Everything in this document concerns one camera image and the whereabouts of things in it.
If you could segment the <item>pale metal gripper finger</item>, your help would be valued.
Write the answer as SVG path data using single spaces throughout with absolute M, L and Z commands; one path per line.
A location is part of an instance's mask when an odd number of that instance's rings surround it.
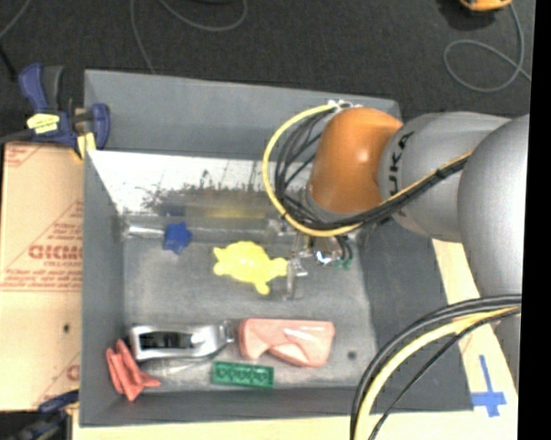
M 287 263 L 287 274 L 284 292 L 282 299 L 285 301 L 292 300 L 296 294 L 296 283 L 300 274 L 300 264 L 296 261 L 290 261 Z
M 293 242 L 292 273 L 295 278 L 308 275 L 303 263 L 311 257 L 311 239 L 309 237 L 296 237 Z

